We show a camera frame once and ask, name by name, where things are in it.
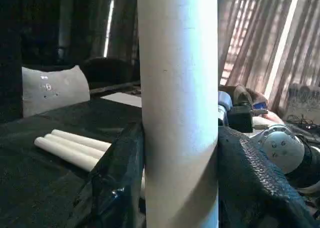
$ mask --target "white rod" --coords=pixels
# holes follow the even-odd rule
[[[67,146],[75,151],[89,155],[89,156],[96,158],[98,160],[101,159],[101,157],[104,155],[104,152],[101,150],[97,150],[97,149],[88,147],[83,144],[75,143],[73,141],[70,141],[70,140],[67,140],[67,139],[52,135],[52,134],[47,134],[44,138],[47,140],[62,144],[64,146]]]
[[[107,143],[107,142],[102,142],[100,140],[91,139],[91,138],[83,137],[83,136],[76,135],[76,134],[71,134],[71,133],[64,132],[64,131],[57,130],[57,129],[54,129],[51,132],[51,134],[58,136],[58,137],[61,137],[61,138],[64,138],[64,139],[67,139],[67,140],[70,140],[70,141],[73,141],[73,142],[76,142],[76,143],[79,143],[79,144],[83,144],[83,145],[95,148],[97,150],[101,150],[103,152],[106,152],[107,149],[111,146],[111,144]]]
[[[50,140],[46,140],[42,137],[38,137],[34,141],[35,146],[60,157],[61,159],[90,172],[98,162],[97,159],[85,155],[81,152],[72,150],[62,144],[55,143]]]
[[[147,226],[217,227],[217,0],[138,0],[138,25]]]
[[[282,55],[283,55],[284,50],[285,50],[287,38],[288,38],[288,35],[289,35],[290,26],[291,26],[292,20],[294,18],[294,14],[295,14],[295,11],[296,11],[296,8],[297,8],[297,4],[298,4],[298,0],[292,0],[292,2],[290,4],[289,12],[288,12],[288,15],[286,17],[286,21],[285,21],[285,24],[284,24],[284,27],[283,27],[282,35],[280,37],[279,45],[278,45],[278,48],[277,48],[276,53],[275,53],[275,58],[274,58],[274,62],[273,62],[273,65],[272,65],[271,72],[270,72],[269,81],[267,83],[267,86],[266,86],[265,92],[264,92],[264,96],[267,99],[270,98],[270,94],[271,94],[272,88],[273,88],[274,83],[275,83],[276,75],[277,75],[277,72],[278,72],[278,68],[279,68],[280,62],[282,60]]]

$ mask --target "cloth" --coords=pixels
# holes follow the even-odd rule
[[[229,227],[319,227],[260,145],[228,127],[218,132],[218,180]]]
[[[218,64],[227,85],[265,92],[291,1],[219,0]]]
[[[57,72],[23,67],[22,82],[24,117],[90,99],[89,86],[79,66]]]
[[[269,98],[271,109],[280,117],[285,115],[290,104],[292,84],[320,84],[319,29],[320,0],[298,0]]]

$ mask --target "dark wall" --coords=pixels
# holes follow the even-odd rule
[[[19,0],[0,0],[0,123],[22,117]]]
[[[51,64],[58,59],[61,0],[20,0],[22,60]]]

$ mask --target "fabric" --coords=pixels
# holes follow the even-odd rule
[[[319,86],[319,51],[320,0],[298,0],[269,98],[280,116],[287,110],[290,85]]]
[[[74,0],[68,51],[73,63],[103,56],[110,5],[111,0]]]
[[[291,1],[221,0],[219,64],[227,85],[265,92]]]
[[[0,227],[65,227],[88,181],[88,173],[35,147],[35,138],[59,129],[112,143],[141,118],[140,108],[97,99],[0,125]]]
[[[19,0],[0,0],[0,124],[22,118]]]
[[[219,197],[229,227],[319,226],[282,171],[247,136],[219,127],[217,160]]]
[[[137,0],[114,0],[108,58],[132,63],[137,46]]]
[[[78,66],[58,72],[22,68],[23,116],[90,99],[87,80]]]

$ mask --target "white pvc pipe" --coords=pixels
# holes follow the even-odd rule
[[[51,140],[47,140],[42,137],[38,137],[37,139],[35,139],[34,144],[35,146],[51,154],[54,154],[55,156],[58,156],[61,159],[73,165],[76,165],[77,167],[84,169],[88,172],[90,172],[98,162],[97,159],[91,156],[72,150],[71,148],[65,145],[53,142]]]
[[[147,226],[217,227],[217,0],[138,0]]]
[[[93,158],[96,158],[98,160],[101,159],[101,157],[104,155],[103,151],[88,147],[83,144],[75,143],[73,141],[70,141],[70,140],[67,140],[67,139],[52,135],[52,134],[47,134],[44,138],[47,140],[51,140],[53,142],[62,144],[64,146],[67,146],[75,151],[81,152],[83,154],[86,154],[86,155],[91,156]]]
[[[34,141],[34,144],[46,150],[49,153],[52,153],[61,159],[74,164],[77,167],[84,169],[85,171],[90,172],[93,167],[98,163],[98,161],[102,158],[104,153],[97,149],[84,146],[63,138],[60,138],[55,135],[47,134],[44,138],[39,137]],[[145,199],[145,170],[142,173],[142,181],[141,181],[141,192],[140,197]]]
[[[64,131],[57,130],[57,129],[54,129],[51,132],[51,134],[58,136],[58,137],[61,137],[61,138],[64,138],[64,139],[67,139],[67,140],[70,140],[70,141],[73,141],[73,142],[76,142],[76,143],[79,143],[79,144],[83,144],[83,145],[95,148],[97,150],[101,150],[103,152],[106,152],[107,149],[111,146],[111,144],[107,143],[107,142],[102,142],[100,140],[91,139],[91,138],[83,137],[83,136],[76,135],[76,134],[71,134],[71,133],[64,132]]]

